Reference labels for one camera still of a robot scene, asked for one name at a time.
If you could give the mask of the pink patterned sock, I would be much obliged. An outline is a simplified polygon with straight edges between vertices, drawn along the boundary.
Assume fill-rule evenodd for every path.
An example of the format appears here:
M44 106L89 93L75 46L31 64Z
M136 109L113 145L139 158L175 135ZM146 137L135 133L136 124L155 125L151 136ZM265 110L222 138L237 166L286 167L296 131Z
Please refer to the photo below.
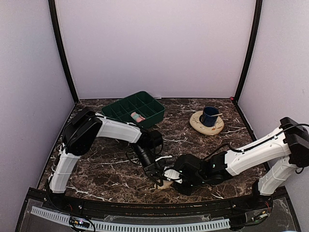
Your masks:
M145 120L145 118L138 114L137 112L132 112L130 115L137 123L140 123Z

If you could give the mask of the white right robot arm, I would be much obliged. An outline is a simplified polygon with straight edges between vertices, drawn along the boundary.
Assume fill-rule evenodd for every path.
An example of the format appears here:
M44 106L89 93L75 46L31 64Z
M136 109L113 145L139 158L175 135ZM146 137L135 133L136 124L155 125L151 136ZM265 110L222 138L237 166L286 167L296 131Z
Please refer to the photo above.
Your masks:
M173 167L164 169L164 177L175 182L178 191L191 193L191 187L215 186L232 179L247 169L276 159L276 163L253 187L246 205L256 210L293 173L301 173L309 165L309 126L289 117L280 120L273 132L246 146L229 149L200 159L181 155Z

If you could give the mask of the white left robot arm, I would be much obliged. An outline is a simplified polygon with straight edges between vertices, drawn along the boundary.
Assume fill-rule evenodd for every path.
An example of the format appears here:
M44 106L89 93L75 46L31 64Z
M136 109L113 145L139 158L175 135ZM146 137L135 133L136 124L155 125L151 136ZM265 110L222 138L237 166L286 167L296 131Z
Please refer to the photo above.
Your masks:
M149 131L134 123L111 119L85 107L64 128L60 150L48 179L47 186L52 192L49 203L56 210L63 211L68 207L68 199L61 194L66 191L67 182L77 161L90 150L95 139L99 137L128 142L146 176L157 186L164 185L163 171L159 166L161 157L155 151L158 146L163 146L162 134L159 131Z

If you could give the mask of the beige sock with olive toe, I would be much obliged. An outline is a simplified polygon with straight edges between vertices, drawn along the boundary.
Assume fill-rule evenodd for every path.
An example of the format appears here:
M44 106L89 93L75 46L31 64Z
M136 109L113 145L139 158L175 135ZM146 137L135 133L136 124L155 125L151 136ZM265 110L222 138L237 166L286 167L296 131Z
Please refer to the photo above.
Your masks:
M158 184L154 184L154 188L158 190L166 190L171 188L171 185L173 184L172 181L164 181L162 186L159 186Z

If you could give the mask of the green compartment tray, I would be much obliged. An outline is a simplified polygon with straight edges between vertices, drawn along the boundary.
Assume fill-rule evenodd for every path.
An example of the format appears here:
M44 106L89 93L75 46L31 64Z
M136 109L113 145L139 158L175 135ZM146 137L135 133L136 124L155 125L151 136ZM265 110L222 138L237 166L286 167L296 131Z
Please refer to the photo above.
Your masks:
M148 92L140 91L102 107L101 111L106 117L150 128L163 120L165 107ZM132 112L142 115L145 120L137 123L130 116Z

